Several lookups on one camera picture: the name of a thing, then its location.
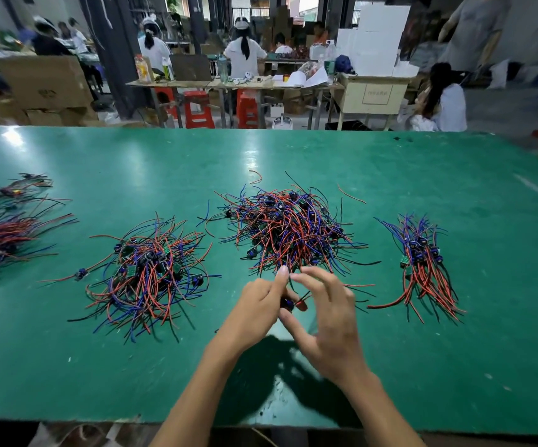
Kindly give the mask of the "tall clear plastic bottle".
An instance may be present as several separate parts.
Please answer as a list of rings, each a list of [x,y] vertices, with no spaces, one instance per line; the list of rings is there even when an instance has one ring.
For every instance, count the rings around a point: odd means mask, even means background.
[[[329,83],[332,83],[335,75],[335,61],[336,61],[336,45],[335,41],[328,39],[325,41],[325,59],[324,59],[324,68],[325,73],[327,74],[327,79]]]

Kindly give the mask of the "person's right hand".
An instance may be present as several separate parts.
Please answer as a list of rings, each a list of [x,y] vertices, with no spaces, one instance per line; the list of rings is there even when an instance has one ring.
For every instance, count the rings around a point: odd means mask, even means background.
[[[303,269],[291,273],[291,280],[303,285]],[[351,311],[317,316],[315,335],[320,349],[318,358],[306,358],[322,377],[339,387],[352,374],[368,369],[356,324],[355,296],[351,291]]]

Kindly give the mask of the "cream wooden desk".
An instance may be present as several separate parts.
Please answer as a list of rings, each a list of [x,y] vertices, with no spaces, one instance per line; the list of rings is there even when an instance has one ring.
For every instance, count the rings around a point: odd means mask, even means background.
[[[385,115],[383,131],[396,122],[401,102],[412,77],[374,77],[340,73],[330,85],[332,103],[340,109],[337,130],[347,114]]]

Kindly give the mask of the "large cardboard box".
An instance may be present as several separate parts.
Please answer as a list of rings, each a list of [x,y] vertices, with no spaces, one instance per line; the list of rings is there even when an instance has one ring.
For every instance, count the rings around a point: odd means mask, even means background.
[[[81,108],[94,100],[74,56],[0,58],[0,73],[23,110]]]

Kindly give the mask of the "red plastic stool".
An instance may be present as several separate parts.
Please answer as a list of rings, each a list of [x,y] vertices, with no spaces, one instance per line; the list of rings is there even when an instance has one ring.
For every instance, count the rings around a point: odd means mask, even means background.
[[[258,129],[258,90],[238,89],[236,117],[239,129]]]
[[[158,102],[173,120],[178,120],[178,114],[175,106],[174,90],[166,87],[157,87],[154,89]]]
[[[214,129],[215,123],[210,107],[208,93],[205,90],[187,90],[184,96],[185,127],[187,129]]]

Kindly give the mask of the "white paper sheets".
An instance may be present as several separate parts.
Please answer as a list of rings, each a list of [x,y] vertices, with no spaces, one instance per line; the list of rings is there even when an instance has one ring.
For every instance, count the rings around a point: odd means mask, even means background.
[[[302,70],[291,73],[288,81],[284,82],[287,88],[312,88],[322,84],[329,84],[329,76],[324,67],[311,69],[310,76]]]

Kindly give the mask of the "orange drink bottle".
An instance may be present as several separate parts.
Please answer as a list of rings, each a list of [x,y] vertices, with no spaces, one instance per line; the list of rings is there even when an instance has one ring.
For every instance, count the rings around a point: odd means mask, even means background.
[[[139,83],[153,83],[155,80],[152,68],[150,65],[150,60],[143,56],[142,54],[137,54],[134,56],[134,63],[137,70],[138,82]]]

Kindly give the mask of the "dark steel pillar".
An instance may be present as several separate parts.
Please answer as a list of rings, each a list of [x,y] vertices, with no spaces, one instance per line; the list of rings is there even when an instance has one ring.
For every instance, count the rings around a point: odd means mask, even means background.
[[[115,109],[122,119],[148,107],[149,96],[130,85],[138,79],[134,57],[140,52],[129,0],[79,0],[104,69]]]

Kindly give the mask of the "person's left hand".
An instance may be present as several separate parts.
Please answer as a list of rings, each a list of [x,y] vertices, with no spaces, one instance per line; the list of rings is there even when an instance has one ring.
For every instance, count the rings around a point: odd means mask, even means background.
[[[247,283],[235,307],[217,332],[217,338],[231,353],[240,355],[256,345],[277,321],[280,308],[269,307],[269,291],[273,280],[257,278]],[[299,301],[297,293],[289,287],[288,289],[290,298]]]

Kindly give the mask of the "brown cardboard panel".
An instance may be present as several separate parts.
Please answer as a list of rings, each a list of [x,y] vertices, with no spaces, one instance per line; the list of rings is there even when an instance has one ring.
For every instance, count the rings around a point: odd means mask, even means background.
[[[210,82],[211,64],[206,55],[173,54],[169,57],[174,80],[178,82]]]

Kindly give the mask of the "long metal-leg work table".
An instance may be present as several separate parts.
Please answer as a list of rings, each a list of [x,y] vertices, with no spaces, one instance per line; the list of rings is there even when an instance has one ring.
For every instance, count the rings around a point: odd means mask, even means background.
[[[257,93],[255,94],[255,100],[257,102],[258,107],[258,115],[261,116],[264,113],[264,107],[267,106],[267,104],[264,102],[264,98],[271,98],[274,99],[274,97],[269,96],[268,94],[271,92],[284,92],[286,90],[301,90],[302,92],[309,92],[312,94],[313,99],[315,100],[315,105],[306,105],[306,109],[310,110],[312,115],[310,116],[310,121],[314,121],[314,124],[308,124],[308,130],[319,129],[319,118],[321,115],[321,107],[323,103],[323,95],[324,93],[330,93],[331,91],[340,91],[344,90],[345,87],[340,84],[339,82],[335,83],[321,83],[321,84],[315,84],[313,86],[288,86],[285,83],[280,83],[276,80],[273,80],[273,77],[271,76],[262,76],[262,77],[254,77],[253,80],[245,82],[245,83],[236,83],[236,82],[226,82],[223,83],[219,78],[214,78],[210,80],[209,82],[199,82],[199,81],[167,81],[167,80],[161,80],[157,83],[148,83],[148,82],[142,82],[139,80],[135,80],[133,82],[127,83],[127,86],[134,87],[134,88],[142,88],[142,89],[151,89],[152,91],[155,91],[156,89],[171,89],[173,91],[174,97],[176,100],[172,103],[169,103],[168,106],[175,106],[177,108],[177,114],[178,114],[178,125],[180,128],[183,127],[182,124],[182,118],[181,118],[181,112],[180,112],[180,101],[178,100],[178,93],[177,89],[203,89],[203,90],[215,90],[220,94],[220,114],[221,114],[221,124],[223,128],[227,127],[226,124],[226,109],[224,107],[224,99],[225,97],[228,97],[229,92],[236,91],[238,89],[242,90],[254,90]]]

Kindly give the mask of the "person's right forearm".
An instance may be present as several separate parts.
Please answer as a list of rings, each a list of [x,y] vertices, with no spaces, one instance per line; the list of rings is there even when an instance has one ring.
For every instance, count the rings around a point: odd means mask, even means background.
[[[368,369],[339,385],[361,421],[368,447],[427,447]]]

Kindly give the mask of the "flat cardboard boxes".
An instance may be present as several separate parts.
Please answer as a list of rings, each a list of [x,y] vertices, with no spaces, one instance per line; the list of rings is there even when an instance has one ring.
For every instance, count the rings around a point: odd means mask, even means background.
[[[0,97],[0,126],[84,127],[99,125],[101,125],[101,120],[89,106],[60,110],[23,110],[14,99]]]

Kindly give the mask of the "stack of white foam boxes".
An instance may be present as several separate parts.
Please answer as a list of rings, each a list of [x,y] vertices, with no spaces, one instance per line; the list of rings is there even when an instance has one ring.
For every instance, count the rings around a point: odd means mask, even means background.
[[[346,57],[359,76],[404,79],[417,76],[420,68],[400,58],[399,45],[410,9],[409,5],[364,2],[357,26],[339,29],[335,57]]]

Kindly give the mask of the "white sack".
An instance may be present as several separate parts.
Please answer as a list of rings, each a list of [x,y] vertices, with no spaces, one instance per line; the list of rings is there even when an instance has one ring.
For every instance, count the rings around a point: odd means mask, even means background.
[[[491,81],[487,87],[489,90],[502,90],[506,88],[508,81],[510,59],[504,59],[490,67]]]

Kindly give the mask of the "person's left forearm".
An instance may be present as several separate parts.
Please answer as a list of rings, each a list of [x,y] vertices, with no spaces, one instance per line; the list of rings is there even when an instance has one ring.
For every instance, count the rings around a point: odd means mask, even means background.
[[[208,446],[222,392],[242,352],[232,334],[219,332],[213,338],[149,447]]]

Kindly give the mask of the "neat bundle of wired components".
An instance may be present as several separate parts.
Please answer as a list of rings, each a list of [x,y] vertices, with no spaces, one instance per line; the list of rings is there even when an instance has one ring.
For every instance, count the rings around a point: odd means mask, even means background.
[[[452,323],[461,323],[465,311],[458,307],[459,296],[437,241],[440,234],[447,234],[447,230],[433,223],[427,215],[399,214],[395,223],[376,220],[388,230],[401,252],[402,292],[389,303],[367,305],[366,308],[377,310],[402,305],[407,313],[414,312],[423,323],[417,308],[421,303],[430,306],[437,320],[443,314]]]

